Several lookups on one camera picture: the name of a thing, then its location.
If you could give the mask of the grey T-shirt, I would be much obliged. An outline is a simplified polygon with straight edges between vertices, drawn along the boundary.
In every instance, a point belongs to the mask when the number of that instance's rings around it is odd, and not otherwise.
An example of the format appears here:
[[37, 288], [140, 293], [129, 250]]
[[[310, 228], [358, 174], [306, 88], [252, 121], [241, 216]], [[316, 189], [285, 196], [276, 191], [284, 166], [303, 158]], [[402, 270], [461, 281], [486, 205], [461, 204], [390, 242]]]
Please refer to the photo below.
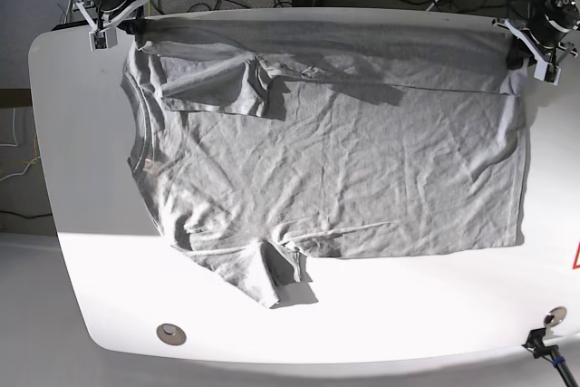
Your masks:
[[522, 243], [527, 68], [505, 32], [151, 20], [121, 87], [162, 237], [264, 307], [309, 257]]

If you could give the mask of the red warning sticker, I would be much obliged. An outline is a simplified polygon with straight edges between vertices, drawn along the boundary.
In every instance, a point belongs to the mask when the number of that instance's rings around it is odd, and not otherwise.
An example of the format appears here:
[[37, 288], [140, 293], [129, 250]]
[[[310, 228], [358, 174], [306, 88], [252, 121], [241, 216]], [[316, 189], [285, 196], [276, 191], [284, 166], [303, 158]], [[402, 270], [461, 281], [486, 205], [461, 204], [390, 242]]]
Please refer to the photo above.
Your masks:
[[580, 268], [580, 244], [578, 243], [577, 249], [575, 251], [575, 258], [572, 265], [572, 269], [576, 270]]

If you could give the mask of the silver disc near right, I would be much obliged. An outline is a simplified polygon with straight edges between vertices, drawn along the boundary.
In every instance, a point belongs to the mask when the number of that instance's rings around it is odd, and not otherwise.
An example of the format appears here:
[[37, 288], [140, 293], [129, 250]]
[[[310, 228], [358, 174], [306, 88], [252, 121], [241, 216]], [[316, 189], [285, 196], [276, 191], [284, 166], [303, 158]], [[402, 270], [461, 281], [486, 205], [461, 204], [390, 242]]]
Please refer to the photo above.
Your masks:
[[567, 315], [567, 309], [564, 306], [558, 306], [550, 310], [544, 318], [544, 326], [546, 328], [552, 328], [561, 324]]

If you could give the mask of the silver disc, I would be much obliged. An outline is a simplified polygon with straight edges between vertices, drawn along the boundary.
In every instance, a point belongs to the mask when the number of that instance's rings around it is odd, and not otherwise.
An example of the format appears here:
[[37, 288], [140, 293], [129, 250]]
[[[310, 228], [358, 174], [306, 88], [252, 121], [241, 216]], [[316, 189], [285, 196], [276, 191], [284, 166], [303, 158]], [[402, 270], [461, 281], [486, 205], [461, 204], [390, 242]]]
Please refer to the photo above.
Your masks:
[[156, 328], [156, 335], [165, 344], [181, 346], [187, 341], [185, 332], [174, 324], [160, 324]]
[[564, 306], [558, 306], [550, 310], [544, 318], [544, 326], [546, 328], [552, 328], [561, 324], [567, 315], [567, 309]]

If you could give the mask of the silver disc near left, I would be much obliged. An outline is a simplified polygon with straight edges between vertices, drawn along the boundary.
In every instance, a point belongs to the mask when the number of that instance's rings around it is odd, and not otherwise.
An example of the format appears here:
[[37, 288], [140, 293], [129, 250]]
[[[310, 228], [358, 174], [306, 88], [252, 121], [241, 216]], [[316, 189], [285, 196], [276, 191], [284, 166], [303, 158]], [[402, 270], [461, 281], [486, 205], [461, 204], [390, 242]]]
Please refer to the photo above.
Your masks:
[[160, 324], [156, 328], [156, 335], [165, 344], [181, 346], [187, 341], [185, 332], [174, 324]]

